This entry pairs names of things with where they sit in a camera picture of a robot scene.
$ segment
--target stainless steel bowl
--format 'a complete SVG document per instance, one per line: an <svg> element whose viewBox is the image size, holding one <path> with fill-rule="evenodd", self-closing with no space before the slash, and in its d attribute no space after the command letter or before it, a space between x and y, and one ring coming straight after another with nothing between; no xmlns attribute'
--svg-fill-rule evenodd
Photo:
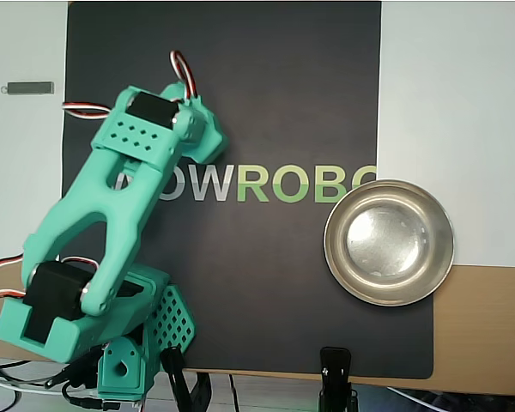
<svg viewBox="0 0 515 412"><path fill-rule="evenodd" d="M445 280L454 236L446 212L429 193L376 180L345 195L331 211L324 255L337 281L357 298L408 305Z"/></svg>

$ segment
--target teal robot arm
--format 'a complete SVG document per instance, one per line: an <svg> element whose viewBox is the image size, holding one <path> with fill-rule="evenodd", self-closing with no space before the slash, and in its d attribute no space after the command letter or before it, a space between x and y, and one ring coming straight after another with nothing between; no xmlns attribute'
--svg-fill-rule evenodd
<svg viewBox="0 0 515 412"><path fill-rule="evenodd" d="M187 332L172 338L159 317L167 318L172 302L185 313L179 292L168 286L167 274L134 264L142 229L180 157L208 163L227 146L202 98L184 98L184 91L179 82L161 94L128 87L118 96L69 191L24 245L21 276L26 297L6 299L0 316L0 339L54 361L71 362L107 343L100 362L100 393L112 399L140 399L149 389L149 377L158 371L158 351L176 342L186 348L194 333L187 313L169 318L170 327L183 326ZM131 182L115 190L119 173L130 176ZM56 257L98 221L106 222L100 267L94 274L65 271L66 264ZM65 286L71 283L76 286ZM45 305L63 305L62 312L49 318ZM44 330L34 326L38 316L48 317ZM128 336L136 327L142 329L140 342ZM113 365L120 364L131 367L115 375Z"/></svg>

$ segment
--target black mat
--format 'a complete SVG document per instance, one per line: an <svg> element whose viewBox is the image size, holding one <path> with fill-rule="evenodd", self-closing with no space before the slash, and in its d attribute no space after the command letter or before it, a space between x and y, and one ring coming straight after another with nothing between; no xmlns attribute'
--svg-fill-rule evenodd
<svg viewBox="0 0 515 412"><path fill-rule="evenodd" d="M159 202L137 259L170 273L194 314L189 367L318 373L318 351L331 345L352 351L355 375L431 374L433 299L399 308L363 303L330 275L322 248L336 190L322 188L331 198L320 202L316 166L340 167L350 188L355 171L376 159L380 13L374 2L70 6L67 100L112 106L130 84L159 93L174 81L168 52L179 48L231 141L216 162L220 182L233 171L226 196L216 197L210 183L195 200L205 167L194 187L183 161L182 179L165 193L183 181L185 188ZM65 119L64 188L98 127ZM238 186L240 165L268 172L262 202ZM271 184L286 165L309 179L295 203ZM306 192L294 173L281 189ZM102 243L94 228L67 252L98 257Z"/></svg>

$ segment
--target black clip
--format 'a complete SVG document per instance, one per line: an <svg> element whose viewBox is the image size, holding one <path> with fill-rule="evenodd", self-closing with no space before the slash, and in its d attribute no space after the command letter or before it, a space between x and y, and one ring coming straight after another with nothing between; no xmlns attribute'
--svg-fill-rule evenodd
<svg viewBox="0 0 515 412"><path fill-rule="evenodd" d="M181 347L164 349L161 352L162 367L167 372L172 385L173 396L179 412L205 412L212 400L212 384L207 373L197 373L197 382L191 393L187 388L183 368L185 360Z"/></svg>
<svg viewBox="0 0 515 412"><path fill-rule="evenodd" d="M320 349L323 390L318 399L319 412L358 412L356 391L349 383L351 353L345 348Z"/></svg>

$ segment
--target wooden table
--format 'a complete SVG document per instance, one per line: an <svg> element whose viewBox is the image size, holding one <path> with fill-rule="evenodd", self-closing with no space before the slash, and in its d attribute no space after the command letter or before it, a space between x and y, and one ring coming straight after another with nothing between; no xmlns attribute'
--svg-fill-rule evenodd
<svg viewBox="0 0 515 412"><path fill-rule="evenodd" d="M19 264L1 269L0 288L21 288L20 270ZM430 379L351 380L358 384L515 395L515 268L455 266L434 295L434 329L435 364ZM42 360L5 342L0 342L0 358ZM234 372L320 379L318 374Z"/></svg>

